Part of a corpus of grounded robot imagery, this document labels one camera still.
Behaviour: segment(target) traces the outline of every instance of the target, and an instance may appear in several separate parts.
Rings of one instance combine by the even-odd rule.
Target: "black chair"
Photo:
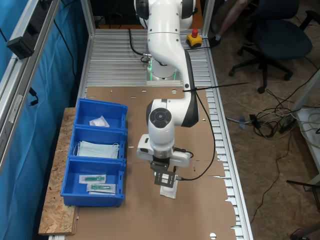
[[[260,94],[267,87],[267,66],[271,65],[286,72],[284,80],[288,81],[293,72],[276,60],[291,60],[306,56],[312,49],[312,43],[304,29],[283,20],[293,18],[299,8],[299,0],[259,0],[254,12],[248,17],[246,39],[253,42],[258,51],[243,46],[237,54],[246,51],[255,56],[232,67],[229,76],[234,76],[235,69],[259,64],[262,69],[263,86],[258,88]]]

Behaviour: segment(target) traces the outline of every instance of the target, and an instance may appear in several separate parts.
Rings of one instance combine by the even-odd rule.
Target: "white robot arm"
[[[192,127],[199,120],[199,110],[189,53],[184,50],[180,29],[192,23],[195,0],[135,0],[134,7],[140,22],[147,23],[148,50],[151,58],[165,66],[176,68],[183,82],[184,98],[155,99],[146,109],[148,134],[142,135],[137,156],[151,163],[156,172],[155,184],[173,187],[175,173],[169,172],[169,164],[188,167],[190,153],[183,149],[175,150],[175,126]]]

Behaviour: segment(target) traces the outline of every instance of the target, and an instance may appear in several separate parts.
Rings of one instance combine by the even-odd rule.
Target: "blue storage bin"
[[[125,159],[125,145],[127,140],[127,133],[124,131],[110,130],[102,127],[83,127],[74,126],[69,147],[69,157],[84,158],[84,159],[97,159],[126,162]],[[117,158],[103,158],[103,157],[88,157],[77,156],[77,144],[81,141],[89,142],[92,144],[113,145],[119,144],[119,151]]]
[[[118,161],[98,161],[69,157],[65,166],[61,196],[67,206],[119,207],[125,195],[126,164]],[[116,184],[115,195],[96,195],[87,192],[87,184],[79,183],[79,175],[106,174],[106,184]]]
[[[76,113],[75,124],[77,126],[90,126],[90,121],[100,118],[101,116],[109,124],[108,129],[127,131],[126,129],[126,115],[128,107],[122,104],[96,101],[90,99],[79,98]],[[91,126],[95,128],[106,128],[100,126]]]

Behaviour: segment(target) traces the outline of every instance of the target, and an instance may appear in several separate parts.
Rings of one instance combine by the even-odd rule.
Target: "floor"
[[[306,17],[305,10],[315,10],[320,13],[320,2],[313,0],[301,0],[297,17],[303,21]],[[219,10],[216,19],[221,24],[232,3],[226,3]],[[234,77],[228,76],[233,65],[252,59],[249,53],[243,56],[236,54],[237,50],[246,42],[244,38],[244,21],[246,17],[240,16],[238,21],[222,37],[221,44],[212,50],[215,72],[219,84],[231,84],[249,82],[243,86],[229,87],[220,90],[224,113],[227,117],[239,119],[244,116],[249,119],[249,114],[257,114],[255,110],[264,110],[267,107],[275,107],[277,101],[268,93],[258,94],[257,88],[262,85],[262,72],[257,65],[247,66],[236,70]],[[290,19],[299,24],[296,18]],[[313,44],[313,50],[307,56],[316,66],[320,66],[320,25],[312,22],[305,33]],[[273,67],[268,68],[268,87],[280,98],[288,97],[297,87],[307,81],[316,71],[316,68],[305,58],[283,61],[294,74],[290,81],[284,81],[284,73]],[[301,92],[297,92],[292,101],[297,99]],[[237,102],[255,110],[248,109]],[[320,91],[314,93],[308,104],[314,106],[320,103]],[[252,220],[256,208],[262,202],[263,193],[277,178],[278,172],[275,160],[278,161],[280,177],[272,189],[264,195],[263,205],[257,211],[251,224],[253,238],[255,240],[287,240],[296,229],[305,228],[310,224],[319,222],[320,213],[311,192],[305,192],[302,186],[290,185],[286,180],[308,182],[318,174],[308,146],[301,136],[299,128],[295,127],[291,133],[277,140],[269,140],[257,136],[252,126],[241,129],[239,124],[228,121],[228,130],[232,148],[237,163],[245,203]]]

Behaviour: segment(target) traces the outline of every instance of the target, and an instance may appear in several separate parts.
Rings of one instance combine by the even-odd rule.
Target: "face mask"
[[[94,158],[107,158],[107,159],[116,159],[118,157],[119,144],[117,143],[113,145],[104,145],[104,144],[94,144],[87,141],[82,141],[82,142],[79,142],[77,146],[78,146],[77,156],[80,156],[80,157],[94,157]]]

